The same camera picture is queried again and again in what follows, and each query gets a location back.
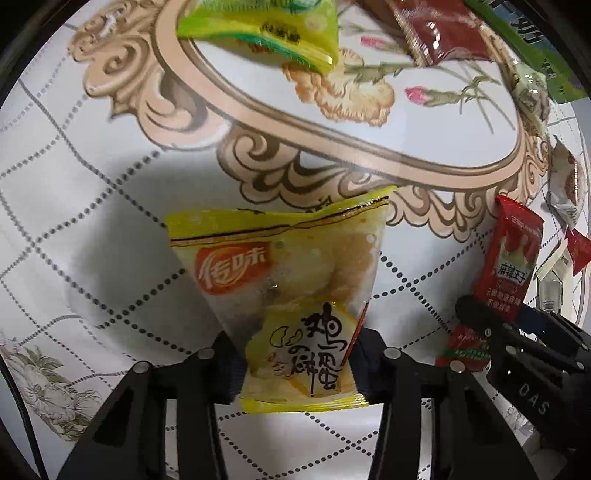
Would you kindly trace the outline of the pale green small snack packet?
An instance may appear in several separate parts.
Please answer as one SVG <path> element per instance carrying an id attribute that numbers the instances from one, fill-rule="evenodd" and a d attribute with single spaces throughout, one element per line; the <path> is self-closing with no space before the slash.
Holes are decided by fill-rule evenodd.
<path id="1" fill-rule="evenodd" d="M 520 113 L 530 129 L 541 138 L 547 136 L 550 99 L 545 76 L 526 63 L 510 59 L 503 76 Z"/>

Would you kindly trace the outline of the white wafer packet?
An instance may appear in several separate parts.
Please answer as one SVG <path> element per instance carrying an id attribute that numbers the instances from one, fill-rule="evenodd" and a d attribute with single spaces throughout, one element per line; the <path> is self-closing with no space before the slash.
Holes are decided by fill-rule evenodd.
<path id="1" fill-rule="evenodd" d="M 574 264 L 564 239 L 536 272 L 537 308 L 573 321 Z"/>

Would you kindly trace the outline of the green fruit candy packet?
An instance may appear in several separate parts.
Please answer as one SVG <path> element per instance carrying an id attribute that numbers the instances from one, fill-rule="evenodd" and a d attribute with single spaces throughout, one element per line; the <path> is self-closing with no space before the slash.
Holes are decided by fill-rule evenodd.
<path id="1" fill-rule="evenodd" d="M 233 38 L 264 47 L 322 74 L 339 62 L 339 24 L 332 1 L 196 1 L 176 36 Z"/>

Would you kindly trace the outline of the red spicy strip packet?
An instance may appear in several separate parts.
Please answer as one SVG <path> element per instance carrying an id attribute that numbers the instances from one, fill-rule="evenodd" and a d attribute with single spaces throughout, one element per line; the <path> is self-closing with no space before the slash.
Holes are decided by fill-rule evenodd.
<path id="1" fill-rule="evenodd" d="M 496 205 L 493 239 L 473 295 L 502 320 L 512 322 L 529 289 L 543 239 L 544 220 L 503 195 L 496 197 Z M 436 365 L 448 366 L 454 360 L 461 361 L 472 372 L 482 371 L 490 360 L 485 335 L 467 326 L 464 320 L 459 321 Z"/>

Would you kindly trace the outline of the white patterned bed mat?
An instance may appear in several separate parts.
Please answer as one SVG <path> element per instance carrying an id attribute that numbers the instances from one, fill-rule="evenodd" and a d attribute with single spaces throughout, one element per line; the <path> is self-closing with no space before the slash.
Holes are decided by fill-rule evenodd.
<path id="1" fill-rule="evenodd" d="M 62 3 L 3 73 L 1 418 L 56 478 L 126 371 L 174 364 L 221 326 L 168 244 L 165 217 L 199 209 L 314 211 L 396 186 L 367 325 L 431 363 L 483 266 L 493 201 L 551 213 L 548 143 L 590 162 L 576 103 L 533 134 L 503 82 L 512 53 L 417 68 L 402 36 L 337 5 L 344 65 L 328 76 L 245 43 L 181 41 L 184 1 Z"/>

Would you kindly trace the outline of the yellow egg cake packet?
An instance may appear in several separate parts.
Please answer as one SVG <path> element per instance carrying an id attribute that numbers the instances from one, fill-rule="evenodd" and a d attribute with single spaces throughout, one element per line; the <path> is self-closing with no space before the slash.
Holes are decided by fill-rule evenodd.
<path id="1" fill-rule="evenodd" d="M 246 413 L 356 408 L 349 355 L 377 276 L 391 187 L 312 213 L 201 210 L 170 246 L 245 359 Z"/>

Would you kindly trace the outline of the oat cookie packet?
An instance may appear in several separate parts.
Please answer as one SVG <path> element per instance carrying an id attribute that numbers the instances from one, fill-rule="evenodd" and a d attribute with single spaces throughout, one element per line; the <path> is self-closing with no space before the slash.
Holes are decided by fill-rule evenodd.
<path id="1" fill-rule="evenodd" d="M 552 150 L 548 200 L 551 209 L 569 229 L 574 229 L 582 213 L 586 177 L 581 162 L 556 138 Z"/>

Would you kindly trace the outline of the dark red brown snack packet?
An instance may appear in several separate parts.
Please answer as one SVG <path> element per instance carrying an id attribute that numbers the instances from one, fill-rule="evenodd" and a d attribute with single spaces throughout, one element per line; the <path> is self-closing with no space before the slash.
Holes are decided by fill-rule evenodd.
<path id="1" fill-rule="evenodd" d="M 463 1 L 359 1 L 359 5 L 404 35 L 417 66 L 432 67 L 448 60 L 491 60 L 478 21 Z"/>

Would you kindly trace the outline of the blue cardboard milk box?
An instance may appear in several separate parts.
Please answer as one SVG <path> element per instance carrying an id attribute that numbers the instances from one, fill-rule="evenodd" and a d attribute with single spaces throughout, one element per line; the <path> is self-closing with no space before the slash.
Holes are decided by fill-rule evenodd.
<path id="1" fill-rule="evenodd" d="M 481 17 L 530 67 L 544 74 L 552 99 L 559 103 L 588 96 L 583 84 L 542 30 L 516 1 L 468 0 Z"/>

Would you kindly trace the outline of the red triangular snack packet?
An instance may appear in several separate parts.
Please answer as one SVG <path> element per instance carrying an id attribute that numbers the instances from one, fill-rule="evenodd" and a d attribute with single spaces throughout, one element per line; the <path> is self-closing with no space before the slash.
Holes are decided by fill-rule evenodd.
<path id="1" fill-rule="evenodd" d="M 573 275 L 576 276 L 591 262 L 591 240 L 576 229 L 568 229 L 566 238 L 573 263 Z"/>

